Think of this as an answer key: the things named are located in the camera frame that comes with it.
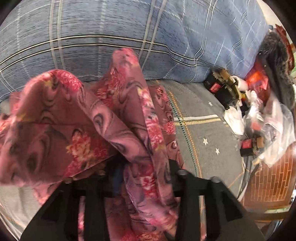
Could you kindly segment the pink floral cloth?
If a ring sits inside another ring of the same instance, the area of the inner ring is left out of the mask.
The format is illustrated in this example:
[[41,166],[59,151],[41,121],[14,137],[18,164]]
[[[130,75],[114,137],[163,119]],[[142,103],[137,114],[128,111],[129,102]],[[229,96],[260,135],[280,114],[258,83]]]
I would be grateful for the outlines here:
[[183,165],[165,89],[148,86],[130,48],[86,86],[54,69],[32,78],[1,119],[1,185],[29,186],[41,203],[66,178],[103,174],[127,161],[120,194],[106,200],[111,240],[175,235],[177,200],[169,160]]

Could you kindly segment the brick-pattern mat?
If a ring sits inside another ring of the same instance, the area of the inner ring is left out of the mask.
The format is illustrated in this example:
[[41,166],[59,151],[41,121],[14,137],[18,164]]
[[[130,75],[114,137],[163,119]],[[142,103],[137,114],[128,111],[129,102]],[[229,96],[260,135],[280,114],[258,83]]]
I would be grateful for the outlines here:
[[242,199],[246,209],[263,212],[289,206],[295,189],[295,143],[272,167],[263,163],[251,177]]

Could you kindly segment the grey patterned bedsheet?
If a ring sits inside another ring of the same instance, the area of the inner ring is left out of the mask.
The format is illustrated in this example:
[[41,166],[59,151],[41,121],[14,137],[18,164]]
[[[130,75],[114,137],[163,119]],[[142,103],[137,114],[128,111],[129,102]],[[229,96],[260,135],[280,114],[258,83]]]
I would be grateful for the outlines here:
[[[202,83],[147,83],[160,84],[166,90],[185,167],[201,178],[218,176],[239,197],[247,182],[245,164],[239,152],[239,137],[224,121],[223,105]],[[39,208],[31,188],[1,187],[1,225],[13,240],[20,239]]]

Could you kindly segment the white plastic bag pile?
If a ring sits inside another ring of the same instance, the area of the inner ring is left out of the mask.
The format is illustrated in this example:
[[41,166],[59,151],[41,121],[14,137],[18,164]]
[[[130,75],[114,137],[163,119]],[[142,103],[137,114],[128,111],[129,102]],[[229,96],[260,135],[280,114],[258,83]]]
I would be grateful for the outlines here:
[[236,105],[224,111],[224,120],[240,137],[241,156],[252,156],[269,167],[295,141],[292,112],[272,92],[263,101],[255,90],[246,90]]

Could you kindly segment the red packet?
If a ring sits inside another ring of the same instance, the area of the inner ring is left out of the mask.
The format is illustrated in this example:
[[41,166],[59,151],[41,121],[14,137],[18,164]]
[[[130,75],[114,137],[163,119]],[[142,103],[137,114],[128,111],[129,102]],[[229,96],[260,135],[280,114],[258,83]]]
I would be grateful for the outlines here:
[[247,82],[249,89],[254,90],[257,97],[266,104],[270,97],[271,89],[269,86],[269,78],[258,58],[256,58],[253,67],[247,73],[245,81]]

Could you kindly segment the black fuzzy garment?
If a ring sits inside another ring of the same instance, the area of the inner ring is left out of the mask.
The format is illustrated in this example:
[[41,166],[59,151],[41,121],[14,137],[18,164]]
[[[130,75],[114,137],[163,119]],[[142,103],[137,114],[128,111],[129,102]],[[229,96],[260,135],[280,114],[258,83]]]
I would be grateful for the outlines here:
[[295,107],[295,81],[288,73],[288,53],[278,33],[267,33],[257,57],[266,72],[271,91],[282,104],[292,110]]

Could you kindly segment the blue plaid pillow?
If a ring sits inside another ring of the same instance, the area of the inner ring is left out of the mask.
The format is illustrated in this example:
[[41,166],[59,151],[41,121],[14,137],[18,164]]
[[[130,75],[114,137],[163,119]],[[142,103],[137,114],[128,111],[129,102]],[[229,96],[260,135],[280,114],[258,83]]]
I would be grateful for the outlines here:
[[147,79],[244,77],[268,32],[257,1],[19,1],[1,17],[1,99],[52,69],[99,80],[118,48]]

